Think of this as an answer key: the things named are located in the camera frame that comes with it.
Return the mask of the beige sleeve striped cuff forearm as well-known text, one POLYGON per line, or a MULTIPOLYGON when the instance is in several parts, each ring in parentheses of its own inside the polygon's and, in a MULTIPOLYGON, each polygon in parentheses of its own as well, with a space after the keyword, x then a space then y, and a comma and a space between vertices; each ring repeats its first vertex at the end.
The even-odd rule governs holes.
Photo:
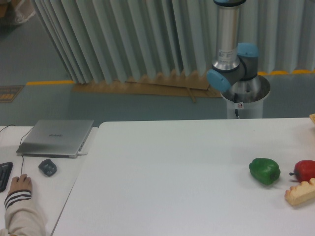
POLYGON ((36 209, 30 190, 14 191, 6 197, 5 228, 0 230, 2 236, 44 236, 45 224, 36 209))

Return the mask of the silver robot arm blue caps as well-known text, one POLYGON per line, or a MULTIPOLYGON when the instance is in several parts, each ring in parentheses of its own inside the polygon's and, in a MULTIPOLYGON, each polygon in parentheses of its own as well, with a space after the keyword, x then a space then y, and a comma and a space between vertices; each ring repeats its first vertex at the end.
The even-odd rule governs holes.
POLYGON ((259 50, 238 41, 243 0, 216 0, 218 7, 216 54, 207 72, 210 86, 234 103, 252 103, 267 97, 268 80, 258 74, 259 50))

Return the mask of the person's hand on mouse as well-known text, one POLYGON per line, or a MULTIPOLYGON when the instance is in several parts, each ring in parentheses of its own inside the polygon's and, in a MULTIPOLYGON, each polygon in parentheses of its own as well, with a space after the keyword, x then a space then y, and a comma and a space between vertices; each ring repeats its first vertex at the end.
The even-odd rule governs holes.
POLYGON ((22 174, 19 177, 14 177, 11 181, 8 196, 19 191, 32 192, 32 179, 27 174, 22 174))

